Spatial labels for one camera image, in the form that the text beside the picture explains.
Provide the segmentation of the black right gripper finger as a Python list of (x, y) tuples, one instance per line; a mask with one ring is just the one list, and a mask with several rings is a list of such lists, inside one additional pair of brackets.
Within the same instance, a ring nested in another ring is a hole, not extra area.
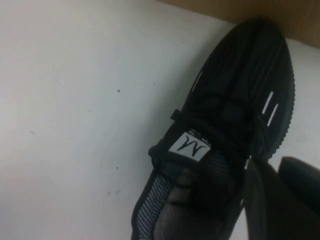
[(250, 240), (320, 238), (320, 170), (286, 156), (279, 169), (251, 160), (244, 184)]

